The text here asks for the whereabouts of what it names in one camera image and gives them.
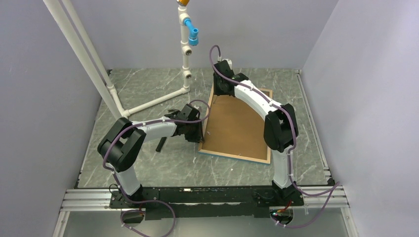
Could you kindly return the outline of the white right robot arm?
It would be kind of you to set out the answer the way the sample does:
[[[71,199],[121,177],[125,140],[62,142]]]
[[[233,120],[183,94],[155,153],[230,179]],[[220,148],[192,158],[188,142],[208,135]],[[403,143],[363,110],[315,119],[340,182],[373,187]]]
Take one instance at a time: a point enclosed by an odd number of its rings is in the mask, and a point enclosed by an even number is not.
[[[292,197],[292,153],[296,148],[298,126],[291,104],[282,105],[261,92],[247,76],[235,74],[227,60],[212,65],[214,94],[233,96],[245,102],[264,120],[263,139],[272,151],[274,177],[272,198],[284,205]]]

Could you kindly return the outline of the blue picture frame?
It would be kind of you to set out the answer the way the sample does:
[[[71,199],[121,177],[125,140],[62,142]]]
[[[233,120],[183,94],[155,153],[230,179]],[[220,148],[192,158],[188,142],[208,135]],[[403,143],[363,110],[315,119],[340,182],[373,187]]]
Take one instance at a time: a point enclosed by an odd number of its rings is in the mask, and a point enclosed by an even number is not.
[[[200,154],[238,159],[269,165],[271,150],[263,139],[264,121],[243,101],[232,96],[217,97],[211,89],[210,114],[204,122],[204,142],[199,144]]]

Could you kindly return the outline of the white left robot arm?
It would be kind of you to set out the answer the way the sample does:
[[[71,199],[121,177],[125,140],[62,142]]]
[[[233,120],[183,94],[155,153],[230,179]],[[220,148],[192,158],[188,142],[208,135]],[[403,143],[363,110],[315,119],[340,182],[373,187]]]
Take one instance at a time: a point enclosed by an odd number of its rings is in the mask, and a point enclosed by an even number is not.
[[[157,151],[160,151],[167,138],[181,135],[188,142],[203,142],[200,115],[199,109],[186,104],[182,110],[170,110],[156,120],[133,123],[127,118],[120,118],[114,123],[97,151],[103,157],[103,167],[113,173],[127,206],[136,207],[143,199],[143,187],[134,168],[142,145],[159,139]]]

